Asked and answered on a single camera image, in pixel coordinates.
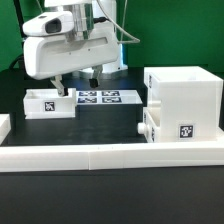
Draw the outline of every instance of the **small white knob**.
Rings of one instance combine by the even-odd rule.
[[[145,123],[138,123],[138,133],[144,135],[147,131],[147,126]]]

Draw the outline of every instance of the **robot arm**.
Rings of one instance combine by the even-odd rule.
[[[52,12],[28,21],[23,30],[27,74],[35,79],[51,78],[60,96],[66,90],[61,75],[94,69],[91,86],[97,87],[102,64],[116,61],[119,46],[112,24],[94,25],[89,0],[46,0]]]

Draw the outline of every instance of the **black table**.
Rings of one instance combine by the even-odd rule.
[[[64,85],[89,89],[87,80],[71,75]],[[136,132],[147,97],[143,69],[99,88],[136,89],[143,105],[78,106],[73,119],[25,120],[25,90],[52,88],[48,80],[6,70],[0,86],[0,113],[10,113],[12,123],[2,147],[145,142]],[[0,199],[2,224],[223,224],[224,168],[1,173]]]

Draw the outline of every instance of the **green wall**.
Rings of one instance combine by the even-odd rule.
[[[20,1],[25,20],[39,14],[34,0]],[[124,0],[117,3],[121,20]],[[223,12],[223,0],[129,0],[125,28],[141,43],[125,47],[127,64],[199,65],[224,76]],[[22,49],[13,1],[1,0],[0,17],[2,70]]]

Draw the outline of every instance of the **white box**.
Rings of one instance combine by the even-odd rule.
[[[217,138],[223,80],[200,67],[145,68],[148,102],[139,133],[148,142]]]
[[[60,97],[56,89],[32,89],[23,99],[26,119],[75,117],[76,89],[68,89],[68,96]]]
[[[0,145],[11,130],[10,117],[8,114],[0,114]]]

